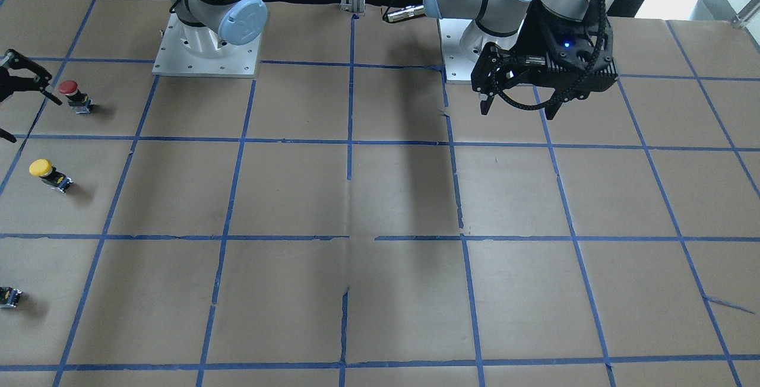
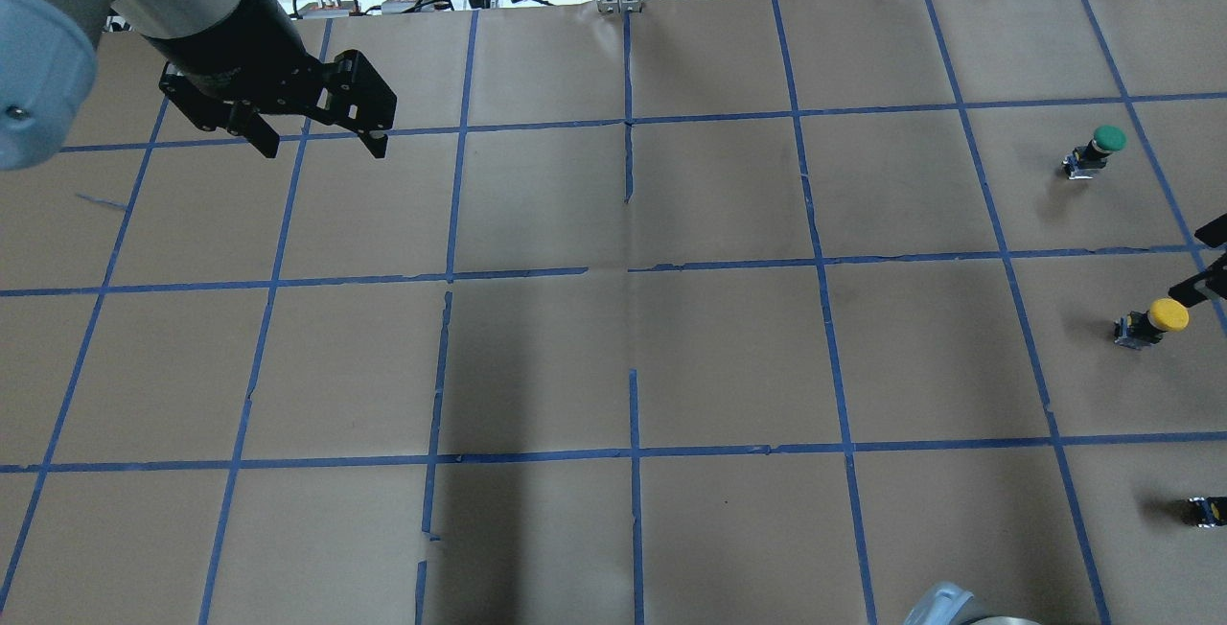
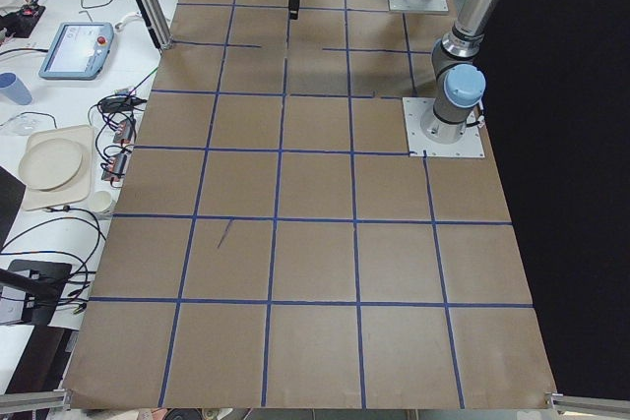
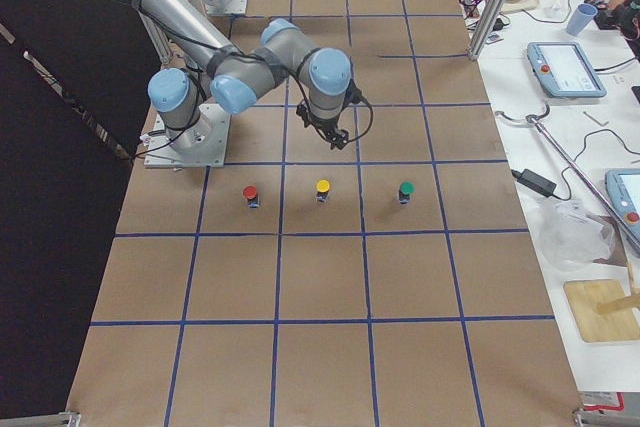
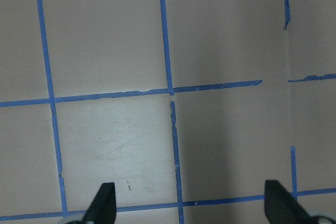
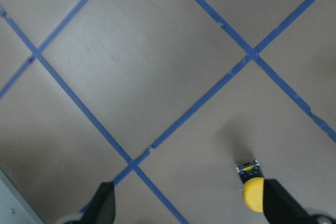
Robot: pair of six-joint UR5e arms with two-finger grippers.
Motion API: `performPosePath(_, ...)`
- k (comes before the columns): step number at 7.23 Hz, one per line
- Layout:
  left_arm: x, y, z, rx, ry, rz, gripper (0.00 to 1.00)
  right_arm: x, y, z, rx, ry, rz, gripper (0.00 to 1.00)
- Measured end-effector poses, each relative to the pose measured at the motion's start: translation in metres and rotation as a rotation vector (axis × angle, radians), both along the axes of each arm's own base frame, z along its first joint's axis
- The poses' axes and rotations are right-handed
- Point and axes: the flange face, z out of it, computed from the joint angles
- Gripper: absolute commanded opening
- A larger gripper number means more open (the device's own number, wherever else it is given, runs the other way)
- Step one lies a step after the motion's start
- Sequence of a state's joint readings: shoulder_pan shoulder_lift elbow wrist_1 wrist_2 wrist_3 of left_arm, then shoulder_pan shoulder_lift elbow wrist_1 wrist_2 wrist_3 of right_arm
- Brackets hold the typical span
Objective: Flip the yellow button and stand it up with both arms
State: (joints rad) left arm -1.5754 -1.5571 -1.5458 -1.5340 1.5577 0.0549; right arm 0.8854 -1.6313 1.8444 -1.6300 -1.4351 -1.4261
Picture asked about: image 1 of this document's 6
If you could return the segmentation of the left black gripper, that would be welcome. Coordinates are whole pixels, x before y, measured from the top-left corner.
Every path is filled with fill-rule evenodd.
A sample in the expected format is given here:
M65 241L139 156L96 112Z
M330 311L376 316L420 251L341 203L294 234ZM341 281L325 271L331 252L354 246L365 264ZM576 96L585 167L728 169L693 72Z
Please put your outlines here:
M480 113L489 113L494 98L510 106L535 110L505 93L518 84L532 84L556 90L544 108L548 121L556 117L563 104L585 99L585 93L603 92L618 81L613 60L613 31L608 19L599 14L597 1L581 3L581 19L569 20L549 11L540 1L529 7L517 43L510 50L488 42L480 51L471 73L471 87L480 98ZM595 41L604 24L602 48L597 60L581 84L572 86L591 60Z

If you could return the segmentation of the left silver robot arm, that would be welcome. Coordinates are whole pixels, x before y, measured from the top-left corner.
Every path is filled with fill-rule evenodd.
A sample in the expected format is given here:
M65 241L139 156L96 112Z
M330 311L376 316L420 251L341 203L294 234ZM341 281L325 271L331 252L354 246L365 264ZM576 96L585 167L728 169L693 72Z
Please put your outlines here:
M494 99L553 119L563 104L619 78L608 5L615 0L422 0L428 17L467 20L460 46L480 113Z

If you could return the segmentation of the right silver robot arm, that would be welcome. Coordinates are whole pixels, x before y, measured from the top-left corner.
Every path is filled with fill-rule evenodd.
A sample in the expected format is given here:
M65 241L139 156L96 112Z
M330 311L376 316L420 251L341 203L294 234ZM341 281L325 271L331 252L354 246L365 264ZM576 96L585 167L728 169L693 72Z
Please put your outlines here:
M2 143L129 135L155 88L160 106L187 97L185 109L211 116L199 137L231 138L221 111L242 124L268 17L263 0L2 0L2 52L49 74L41 93L22 69L33 89L9 94L2 68Z

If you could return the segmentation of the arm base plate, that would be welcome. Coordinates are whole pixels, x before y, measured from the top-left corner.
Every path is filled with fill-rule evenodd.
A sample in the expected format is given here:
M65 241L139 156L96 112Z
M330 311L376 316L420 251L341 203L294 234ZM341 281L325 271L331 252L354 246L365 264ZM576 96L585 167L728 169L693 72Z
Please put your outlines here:
M263 35L237 46L207 27L191 27L169 16L152 73L162 77L254 79Z
M447 81L471 84L473 68L489 36L475 20L459 18L440 19L439 33Z

